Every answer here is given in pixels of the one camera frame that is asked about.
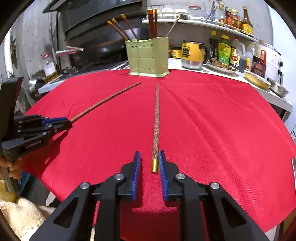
screw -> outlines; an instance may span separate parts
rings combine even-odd
[[[218,189],[220,186],[218,183],[211,183],[211,188]]]
[[[87,182],[81,183],[80,184],[80,188],[82,188],[82,189],[88,189],[89,188],[89,183],[87,183]]]
[[[183,173],[178,173],[176,175],[176,178],[179,179],[179,180],[183,180],[185,178],[185,175]]]
[[[118,173],[118,174],[116,174],[116,175],[114,176],[114,178],[115,178],[116,180],[122,180],[122,179],[124,178],[124,175],[121,174],[121,173]]]

shelf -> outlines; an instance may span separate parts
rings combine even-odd
[[[176,21],[175,19],[158,19],[157,20],[157,23],[174,23],[175,21]],[[149,21],[143,19],[142,20],[142,23],[143,24],[148,24]],[[205,27],[209,27],[209,28],[215,28],[215,29],[219,29],[219,30],[222,30],[222,31],[225,31],[225,32],[229,32],[229,33],[235,34],[237,36],[243,37],[243,38],[245,38],[245,39],[247,39],[249,41],[258,43],[258,40],[257,39],[255,39],[255,38],[253,38],[251,36],[248,36],[246,34],[243,34],[241,32],[235,31],[233,29],[223,27],[223,26],[220,25],[221,23],[216,22],[216,21],[204,20],[204,19],[200,19],[200,20],[185,20],[185,19],[180,19],[178,21],[178,23],[186,23],[186,24],[193,24],[193,25],[205,26]]]

red tablecloth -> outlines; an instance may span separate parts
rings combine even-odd
[[[159,175],[151,174],[155,87],[160,86],[159,148],[195,181],[219,182],[263,231],[296,207],[295,145],[283,122],[250,85],[209,74],[171,70],[163,78],[128,70],[73,77],[28,114],[73,118],[107,96],[142,84],[101,105],[25,158],[25,169],[64,200],[81,182],[104,181],[142,157],[136,203],[121,204],[121,237],[178,240],[176,204],[165,206]]]

human hand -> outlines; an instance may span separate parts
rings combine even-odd
[[[14,179],[22,178],[23,161],[21,158],[17,159],[14,163],[7,161],[4,156],[0,156],[0,167],[9,168],[9,176]],[[2,171],[0,170],[0,179],[3,179]]]

plate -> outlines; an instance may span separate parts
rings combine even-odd
[[[271,87],[271,83],[269,83],[266,79],[262,78],[261,76],[253,72],[245,70],[244,75],[249,82],[251,82],[259,88],[269,89]]]
[[[207,62],[207,66],[215,71],[218,71],[218,72],[221,72],[221,73],[225,73],[225,74],[233,74],[233,73],[236,73],[236,72],[239,72],[237,69],[235,68],[232,68],[232,70],[228,70],[228,69],[223,69],[223,68],[220,68],[220,67],[217,67],[217,66],[214,66],[214,65],[211,65],[209,63],[209,61]]]

